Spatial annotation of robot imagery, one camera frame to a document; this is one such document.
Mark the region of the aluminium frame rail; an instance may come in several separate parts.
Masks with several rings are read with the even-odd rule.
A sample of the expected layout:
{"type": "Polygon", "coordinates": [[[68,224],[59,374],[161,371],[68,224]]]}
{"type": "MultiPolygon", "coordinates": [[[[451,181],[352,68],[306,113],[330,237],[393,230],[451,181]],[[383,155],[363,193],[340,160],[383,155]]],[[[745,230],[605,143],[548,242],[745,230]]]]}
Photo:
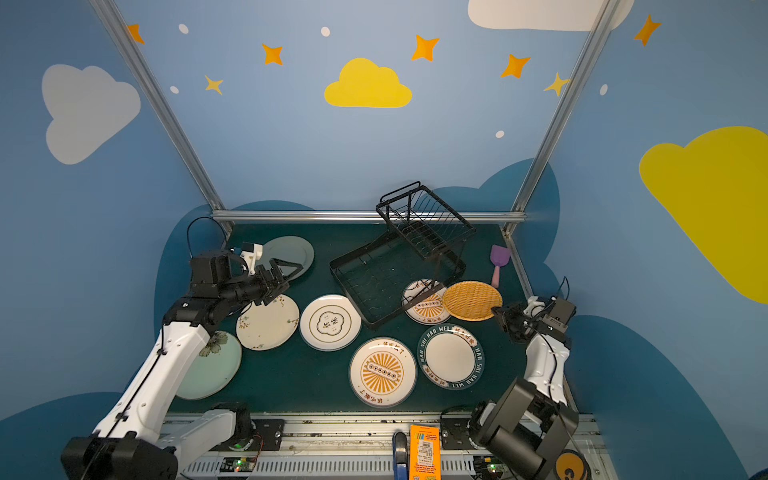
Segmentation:
{"type": "Polygon", "coordinates": [[[266,210],[214,210],[212,216],[220,222],[252,222],[252,223],[384,223],[386,220],[405,221],[421,220],[424,222],[454,223],[461,218],[471,224],[504,224],[522,223],[526,220],[523,212],[424,212],[397,214],[390,212],[382,217],[376,211],[266,211],[266,210]]]}

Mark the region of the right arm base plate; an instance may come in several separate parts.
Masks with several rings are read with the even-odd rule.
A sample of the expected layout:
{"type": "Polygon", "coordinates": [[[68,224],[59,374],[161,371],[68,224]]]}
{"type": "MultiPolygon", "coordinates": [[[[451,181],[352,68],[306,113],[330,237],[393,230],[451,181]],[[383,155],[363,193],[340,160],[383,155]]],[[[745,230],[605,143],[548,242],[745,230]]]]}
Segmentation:
{"type": "Polygon", "coordinates": [[[470,435],[469,417],[444,417],[440,421],[443,450],[477,450],[470,435]]]}

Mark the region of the white plate, black flower outline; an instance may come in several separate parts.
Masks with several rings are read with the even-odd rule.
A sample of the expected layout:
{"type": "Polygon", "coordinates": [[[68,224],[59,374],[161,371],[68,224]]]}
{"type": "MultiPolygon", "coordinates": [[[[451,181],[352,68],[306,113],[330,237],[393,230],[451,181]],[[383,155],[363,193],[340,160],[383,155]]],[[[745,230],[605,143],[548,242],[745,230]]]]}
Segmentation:
{"type": "Polygon", "coordinates": [[[303,340],[312,348],[333,352],[350,345],[358,336],[362,318],[352,302],[330,294],[313,300],[302,312],[299,328],[303,340]]]}

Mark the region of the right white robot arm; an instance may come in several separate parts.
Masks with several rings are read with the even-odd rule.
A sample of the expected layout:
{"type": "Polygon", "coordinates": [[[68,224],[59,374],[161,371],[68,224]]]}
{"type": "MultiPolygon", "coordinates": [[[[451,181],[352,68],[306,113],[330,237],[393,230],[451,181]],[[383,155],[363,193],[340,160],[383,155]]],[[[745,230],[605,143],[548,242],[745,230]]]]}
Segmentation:
{"type": "Polygon", "coordinates": [[[477,405],[470,439],[520,479],[551,479],[579,423],[564,389],[576,307],[565,298],[532,296],[491,312],[504,333],[525,344],[526,367],[498,400],[477,405]]]}

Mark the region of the small green circuit board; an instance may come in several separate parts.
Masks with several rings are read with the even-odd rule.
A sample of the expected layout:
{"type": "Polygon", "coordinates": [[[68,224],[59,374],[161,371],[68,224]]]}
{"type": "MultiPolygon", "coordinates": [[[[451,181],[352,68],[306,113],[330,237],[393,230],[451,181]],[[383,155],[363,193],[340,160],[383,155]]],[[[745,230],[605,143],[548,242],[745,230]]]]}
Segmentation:
{"type": "Polygon", "coordinates": [[[250,473],[256,465],[255,457],[225,457],[220,464],[220,473],[250,473]]]}

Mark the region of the grey-green plain plate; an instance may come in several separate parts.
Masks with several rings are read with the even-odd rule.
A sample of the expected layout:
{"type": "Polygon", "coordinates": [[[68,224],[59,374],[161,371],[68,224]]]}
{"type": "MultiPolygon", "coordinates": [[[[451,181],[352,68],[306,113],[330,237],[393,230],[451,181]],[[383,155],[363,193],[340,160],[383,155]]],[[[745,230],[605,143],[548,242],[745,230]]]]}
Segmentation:
{"type": "Polygon", "coordinates": [[[304,266],[303,274],[305,274],[314,261],[315,252],[312,244],[302,237],[282,236],[270,240],[263,246],[263,255],[256,264],[263,265],[269,270],[271,258],[302,263],[304,266]]]}

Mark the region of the orange box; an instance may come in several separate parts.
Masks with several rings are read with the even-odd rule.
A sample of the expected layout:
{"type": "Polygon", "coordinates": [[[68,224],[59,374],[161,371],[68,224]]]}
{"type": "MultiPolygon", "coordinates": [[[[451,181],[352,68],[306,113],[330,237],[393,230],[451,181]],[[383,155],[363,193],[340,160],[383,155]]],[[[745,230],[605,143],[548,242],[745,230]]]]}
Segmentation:
{"type": "Polygon", "coordinates": [[[438,427],[410,426],[409,479],[441,479],[441,434],[438,427]]]}

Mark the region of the sunburst plate near rack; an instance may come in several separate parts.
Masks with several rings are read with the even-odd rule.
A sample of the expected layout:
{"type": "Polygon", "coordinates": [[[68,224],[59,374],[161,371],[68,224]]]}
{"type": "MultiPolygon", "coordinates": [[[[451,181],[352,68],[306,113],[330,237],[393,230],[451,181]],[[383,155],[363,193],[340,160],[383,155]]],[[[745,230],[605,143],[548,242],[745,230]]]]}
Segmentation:
{"type": "Polygon", "coordinates": [[[437,289],[429,297],[425,297],[421,302],[405,310],[411,320],[422,325],[436,325],[446,322],[451,317],[443,301],[447,288],[430,279],[416,280],[409,284],[403,292],[402,304],[411,304],[414,298],[435,286],[437,289]]]}

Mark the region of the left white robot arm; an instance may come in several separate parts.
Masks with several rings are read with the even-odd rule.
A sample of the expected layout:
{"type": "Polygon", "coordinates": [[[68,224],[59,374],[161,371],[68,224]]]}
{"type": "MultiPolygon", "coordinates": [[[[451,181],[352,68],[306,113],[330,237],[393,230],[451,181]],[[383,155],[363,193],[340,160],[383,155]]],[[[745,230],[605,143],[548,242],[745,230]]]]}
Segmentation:
{"type": "Polygon", "coordinates": [[[179,386],[221,322],[284,293],[301,264],[256,264],[257,245],[241,256],[214,250],[191,258],[188,292],[163,317],[152,351],[113,409],[87,437],[72,438],[60,460],[70,479],[174,479],[201,455],[251,434],[248,408],[225,404],[169,437],[161,429],[179,386]]]}

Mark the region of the cream floral plate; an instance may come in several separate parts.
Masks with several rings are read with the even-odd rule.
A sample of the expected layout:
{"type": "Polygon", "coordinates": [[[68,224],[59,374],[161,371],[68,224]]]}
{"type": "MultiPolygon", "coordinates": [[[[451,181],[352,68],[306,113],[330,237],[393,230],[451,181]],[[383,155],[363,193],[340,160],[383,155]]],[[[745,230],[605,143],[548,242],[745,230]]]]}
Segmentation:
{"type": "Polygon", "coordinates": [[[250,350],[275,349],[291,338],[299,319],[299,307],[287,295],[279,295],[268,305],[252,302],[238,318],[237,337],[250,350]]]}

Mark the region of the mint green leaf plate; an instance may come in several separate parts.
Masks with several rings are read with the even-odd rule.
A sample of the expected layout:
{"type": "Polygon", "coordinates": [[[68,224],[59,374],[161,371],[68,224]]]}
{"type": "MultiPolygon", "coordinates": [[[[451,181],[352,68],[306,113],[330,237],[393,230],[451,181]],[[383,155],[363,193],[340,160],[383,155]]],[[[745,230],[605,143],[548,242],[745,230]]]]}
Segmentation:
{"type": "Polygon", "coordinates": [[[242,359],[242,346],[232,334],[216,331],[193,361],[176,396],[200,400],[221,391],[234,378],[242,359]]]}

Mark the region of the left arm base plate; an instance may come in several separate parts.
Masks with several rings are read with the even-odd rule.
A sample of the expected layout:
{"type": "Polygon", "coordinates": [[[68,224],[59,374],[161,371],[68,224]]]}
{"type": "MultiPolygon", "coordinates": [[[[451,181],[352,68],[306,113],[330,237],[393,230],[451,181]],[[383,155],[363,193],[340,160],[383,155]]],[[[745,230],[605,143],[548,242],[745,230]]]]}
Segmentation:
{"type": "Polygon", "coordinates": [[[285,428],[283,419],[252,419],[251,436],[228,449],[233,452],[279,451],[285,428]]]}

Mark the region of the green-rimmed Hao Wei plate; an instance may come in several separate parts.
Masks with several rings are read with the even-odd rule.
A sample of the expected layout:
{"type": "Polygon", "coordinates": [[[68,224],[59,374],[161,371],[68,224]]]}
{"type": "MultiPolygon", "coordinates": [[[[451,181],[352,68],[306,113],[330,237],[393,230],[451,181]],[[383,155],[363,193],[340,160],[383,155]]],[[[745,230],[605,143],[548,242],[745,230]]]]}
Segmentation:
{"type": "Polygon", "coordinates": [[[421,372],[435,385],[450,391],[473,387],[486,366],[483,348],[467,329],[440,324],[427,329],[417,346],[421,372]]]}

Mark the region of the woven bamboo plate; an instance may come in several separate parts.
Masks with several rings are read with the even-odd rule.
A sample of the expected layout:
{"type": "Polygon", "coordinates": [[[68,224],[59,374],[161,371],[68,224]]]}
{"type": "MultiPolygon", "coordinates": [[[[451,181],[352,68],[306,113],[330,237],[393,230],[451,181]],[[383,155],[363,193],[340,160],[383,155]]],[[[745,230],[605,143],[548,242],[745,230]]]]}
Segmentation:
{"type": "Polygon", "coordinates": [[[463,281],[448,287],[443,304],[452,317],[468,322],[481,322],[494,316],[493,309],[503,305],[499,291],[490,284],[463,281]]]}

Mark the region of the front sunburst plate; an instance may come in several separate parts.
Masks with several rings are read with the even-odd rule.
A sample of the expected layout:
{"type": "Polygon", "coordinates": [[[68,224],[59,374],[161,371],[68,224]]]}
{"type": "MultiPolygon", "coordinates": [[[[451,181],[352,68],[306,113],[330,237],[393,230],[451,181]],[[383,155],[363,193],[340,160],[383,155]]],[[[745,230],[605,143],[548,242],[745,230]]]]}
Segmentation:
{"type": "Polygon", "coordinates": [[[373,408],[402,404],[414,390],[417,376],[414,355],[404,343],[389,337],[374,338],[361,345],[349,366],[354,394],[373,408]]]}

